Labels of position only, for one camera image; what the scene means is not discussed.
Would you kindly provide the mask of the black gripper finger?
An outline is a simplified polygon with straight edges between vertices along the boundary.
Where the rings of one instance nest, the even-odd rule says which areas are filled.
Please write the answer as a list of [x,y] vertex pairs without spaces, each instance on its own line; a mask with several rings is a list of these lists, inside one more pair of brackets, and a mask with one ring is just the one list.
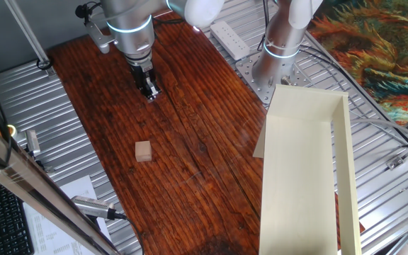
[[152,102],[162,92],[162,90],[157,85],[157,78],[155,77],[154,72],[147,72],[145,81],[147,88],[146,97],[149,102]]
[[145,87],[145,78],[144,75],[135,75],[135,84],[137,88],[140,90],[140,93],[145,96],[146,95],[146,87]]

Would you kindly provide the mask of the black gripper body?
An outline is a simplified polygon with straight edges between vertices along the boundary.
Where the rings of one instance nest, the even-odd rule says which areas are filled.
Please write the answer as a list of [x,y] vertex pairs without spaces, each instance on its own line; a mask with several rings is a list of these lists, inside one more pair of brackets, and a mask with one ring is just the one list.
[[135,75],[143,74],[146,77],[147,72],[154,72],[154,66],[152,64],[152,57],[147,56],[144,58],[134,59],[129,58],[128,63],[130,65],[130,72],[135,79]]

